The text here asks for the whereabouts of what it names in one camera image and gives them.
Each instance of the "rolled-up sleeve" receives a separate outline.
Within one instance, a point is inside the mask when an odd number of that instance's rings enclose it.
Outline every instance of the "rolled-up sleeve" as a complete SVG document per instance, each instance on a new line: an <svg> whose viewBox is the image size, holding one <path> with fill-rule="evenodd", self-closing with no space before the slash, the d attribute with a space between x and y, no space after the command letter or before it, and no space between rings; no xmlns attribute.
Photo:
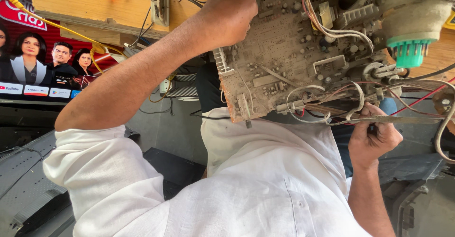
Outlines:
<svg viewBox="0 0 455 237"><path fill-rule="evenodd" d="M57 147L43 168L50 180L69 191L75 236L112 236L164 202L162 175L124 132L122 125L55 133Z"/></svg>

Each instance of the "woman on screen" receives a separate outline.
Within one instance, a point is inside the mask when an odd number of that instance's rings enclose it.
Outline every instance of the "woman on screen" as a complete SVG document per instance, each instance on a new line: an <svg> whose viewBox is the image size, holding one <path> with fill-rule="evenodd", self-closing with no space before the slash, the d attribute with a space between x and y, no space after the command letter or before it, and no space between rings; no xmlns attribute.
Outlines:
<svg viewBox="0 0 455 237"><path fill-rule="evenodd" d="M0 59L8 58L9 56L6 53L9 45L9 34L6 27L0 23Z"/></svg>
<svg viewBox="0 0 455 237"><path fill-rule="evenodd" d="M42 62L46 59L46 42L35 32L21 34L11 52L12 81L23 85L49 84L51 74Z"/></svg>
<svg viewBox="0 0 455 237"><path fill-rule="evenodd" d="M9 34L6 27L0 23L0 80L11 78L12 69L9 54L6 52L9 46Z"/></svg>
<svg viewBox="0 0 455 237"><path fill-rule="evenodd" d="M74 56L73 68L76 69L78 75L93 76L93 73L88 70L92 63L90 49L82 48L76 53L76 56Z"/></svg>

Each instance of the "dusty circuit board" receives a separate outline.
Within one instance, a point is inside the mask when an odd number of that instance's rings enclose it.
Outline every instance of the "dusty circuit board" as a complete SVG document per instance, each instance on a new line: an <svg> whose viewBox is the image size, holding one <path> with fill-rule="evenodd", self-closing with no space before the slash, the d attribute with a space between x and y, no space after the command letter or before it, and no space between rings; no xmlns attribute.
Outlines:
<svg viewBox="0 0 455 237"><path fill-rule="evenodd" d="M345 13L338 0L312 1L325 26L344 26L370 36L379 29L379 21L368 19L376 10L373 4L362 7L360 13ZM371 54L361 40L347 37L327 42L312 27L302 0L257 2L259 13L251 21L245 40L214 50L233 122L262 117L272 110L285 113L286 98L292 90L306 85L322 87L300 90L289 97L291 107L302 108L303 103L326 96L322 90L349 79L346 73L352 68L371 62L386 64L381 51ZM330 100L354 94L343 92Z"/></svg>

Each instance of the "man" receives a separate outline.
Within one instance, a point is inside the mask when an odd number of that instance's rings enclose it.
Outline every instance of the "man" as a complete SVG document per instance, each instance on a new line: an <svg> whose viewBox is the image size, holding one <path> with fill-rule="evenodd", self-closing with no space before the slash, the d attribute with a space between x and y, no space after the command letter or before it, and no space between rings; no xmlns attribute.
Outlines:
<svg viewBox="0 0 455 237"><path fill-rule="evenodd" d="M122 124L186 60L243 40L256 0L208 0L200 12L84 89L55 122L44 171L70 193L74 236L394 236L378 157L402 139L389 123L357 123L350 187L330 128L203 119L208 178L164 201L163 177ZM367 104L362 115L384 114ZM204 115L225 117L227 108Z"/></svg>
<svg viewBox="0 0 455 237"><path fill-rule="evenodd" d="M52 58L54 61L47 63L47 69L55 72L71 73L77 75L77 71L68 64L71 59L71 53L73 52L73 46L67 42L56 42L54 43L54 49L52 50Z"/></svg>

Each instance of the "yellow cable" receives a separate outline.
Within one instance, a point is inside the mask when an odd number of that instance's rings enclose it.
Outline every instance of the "yellow cable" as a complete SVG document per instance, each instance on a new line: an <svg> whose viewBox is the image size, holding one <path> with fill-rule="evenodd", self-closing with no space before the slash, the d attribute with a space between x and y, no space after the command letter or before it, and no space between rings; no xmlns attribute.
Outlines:
<svg viewBox="0 0 455 237"><path fill-rule="evenodd" d="M120 50L118 50L118 49L116 49L116 48L113 48L113 47L111 47L111 46L109 46L109 45L106 45L106 44L103 44L103 43L94 41L94 40L92 40L92 39L90 39L90 38L88 38L88 37L86 37L86 36L84 36L84 35L82 35L82 34L80 34L80 33L77 33L77 32L75 32L75 31L73 31L73 30L70 30L70 29L65 28L65 27L63 27L63 26L61 26L61 25L58 25L58 24L56 24L56 23L53 23L53 22L51 22L51 21L49 21L49 20L46 20L46 19L44 19L44 18L38 16L37 14L31 13L30 11L26 10L26 9L24 8L24 5L23 5L22 3L20 3L18 0L9 0L9 1L11 1L11 3L13 3L14 6L16 6L18 9L22 10L23 12L29 14L30 16L32 16L32 17L34 17L34 18L36 18L36 19L39 19L39 20L41 20L41 21L43 21L43 22L45 22L45 23L47 23L47 24L49 24L49 25L52 25L52 26L54 26L54 27L63 29L63 30L65 30L65 31L67 31L67 32L70 32L70 33L72 33L72 34L75 34L75 35L77 35L77 36L79 36L79 37L81 37L81 38L83 38L83 39L86 39L86 40L88 40L88 41L94 43L94 44L97 44L97 45L100 45L100 46L104 46L104 47L106 47L106 48L110 48L110 49L112 49L112 50L114 50L114 51L117 51L118 53L120 53L120 54L121 54L122 56L124 56L125 58L128 58L125 54L123 54L122 51L120 51ZM93 58L93 55L92 55L92 51L91 51L91 53L90 53L90 56L91 56L91 58L92 58L92 61L93 61L94 64L95 64L96 68L98 68L98 70L99 70L101 73L103 73L103 71L101 71L101 69L98 67L98 65L97 65L96 62L94 61L94 58Z"/></svg>
<svg viewBox="0 0 455 237"><path fill-rule="evenodd" d="M160 101L163 100L163 98L168 94L169 89L171 89L171 78L169 78L168 90L166 90L166 93L164 93L164 95L160 98L160 100L158 100L158 101L152 101L152 100L150 99L151 94L148 96L148 100L149 100L150 102L152 102L152 103L158 103L158 102L160 102Z"/></svg>
<svg viewBox="0 0 455 237"><path fill-rule="evenodd" d="M90 50L90 57L91 57L91 61L93 62L93 64L96 66L96 69L98 69L98 71L100 71L101 74L104 74L103 70L101 70L101 68L98 66L98 64L96 63L95 61L95 50L92 48Z"/></svg>

